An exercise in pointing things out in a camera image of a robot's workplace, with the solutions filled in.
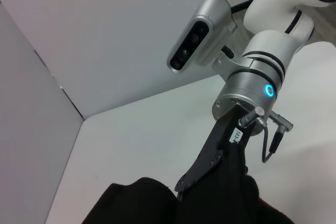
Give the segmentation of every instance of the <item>cable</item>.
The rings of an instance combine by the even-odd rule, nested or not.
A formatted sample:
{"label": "cable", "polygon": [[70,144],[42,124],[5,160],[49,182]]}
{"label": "cable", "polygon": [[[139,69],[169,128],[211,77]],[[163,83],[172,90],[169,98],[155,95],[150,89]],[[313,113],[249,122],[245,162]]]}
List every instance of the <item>cable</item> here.
{"label": "cable", "polygon": [[262,159],[262,162],[263,163],[266,163],[269,158],[273,155],[273,153],[269,153],[266,157],[266,149],[267,149],[267,140],[268,140],[268,128],[267,126],[264,128],[264,142],[263,142],[263,149],[262,149],[262,156],[261,156],[261,159]]}

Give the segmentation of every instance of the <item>black cloth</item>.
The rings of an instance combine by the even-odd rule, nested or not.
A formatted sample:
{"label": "black cloth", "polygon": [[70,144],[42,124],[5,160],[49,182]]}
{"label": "black cloth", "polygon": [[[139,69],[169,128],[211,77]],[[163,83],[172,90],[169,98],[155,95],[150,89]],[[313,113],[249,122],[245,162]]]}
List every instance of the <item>black cloth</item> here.
{"label": "black cloth", "polygon": [[179,201],[165,185],[141,178],[129,186],[112,184],[83,224],[293,224],[259,198],[246,175],[244,149],[232,144],[225,159]]}

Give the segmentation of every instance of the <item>white table surface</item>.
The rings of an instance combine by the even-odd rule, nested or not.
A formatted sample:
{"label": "white table surface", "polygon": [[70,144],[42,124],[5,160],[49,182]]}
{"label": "white table surface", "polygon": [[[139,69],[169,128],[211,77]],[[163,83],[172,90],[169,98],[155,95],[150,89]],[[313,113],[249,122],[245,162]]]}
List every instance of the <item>white table surface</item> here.
{"label": "white table surface", "polygon": [[[190,168],[215,120],[224,85],[214,76],[84,122],[47,224],[81,223],[111,183],[157,179],[171,190]],[[262,134],[246,149],[261,197],[295,223],[336,221],[336,48],[304,47],[292,60],[274,106],[294,123],[277,153],[261,162]],[[270,139],[276,130],[269,120]]]}

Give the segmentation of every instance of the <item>black fabric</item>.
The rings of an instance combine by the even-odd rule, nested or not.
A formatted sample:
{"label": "black fabric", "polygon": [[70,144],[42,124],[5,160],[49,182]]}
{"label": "black fabric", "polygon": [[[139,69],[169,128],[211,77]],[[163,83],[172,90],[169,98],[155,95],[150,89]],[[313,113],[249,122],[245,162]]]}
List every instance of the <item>black fabric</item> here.
{"label": "black fabric", "polygon": [[83,224],[292,224],[259,198],[255,180],[245,171],[243,147],[232,144],[218,168],[186,192],[182,202],[150,178],[129,186],[112,184]]}

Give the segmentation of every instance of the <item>silver connector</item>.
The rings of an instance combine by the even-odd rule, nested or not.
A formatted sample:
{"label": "silver connector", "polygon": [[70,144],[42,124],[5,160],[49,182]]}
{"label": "silver connector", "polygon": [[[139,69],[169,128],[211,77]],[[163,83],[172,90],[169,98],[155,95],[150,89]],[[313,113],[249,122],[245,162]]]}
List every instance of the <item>silver connector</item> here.
{"label": "silver connector", "polygon": [[242,128],[246,128],[252,124],[257,118],[265,115],[265,111],[262,107],[255,107],[251,112],[239,119],[238,124]]}
{"label": "silver connector", "polygon": [[275,113],[274,111],[271,111],[269,117],[273,120],[274,123],[277,125],[282,125],[286,128],[286,132],[290,132],[294,125],[289,122],[286,118],[283,118],[281,115]]}

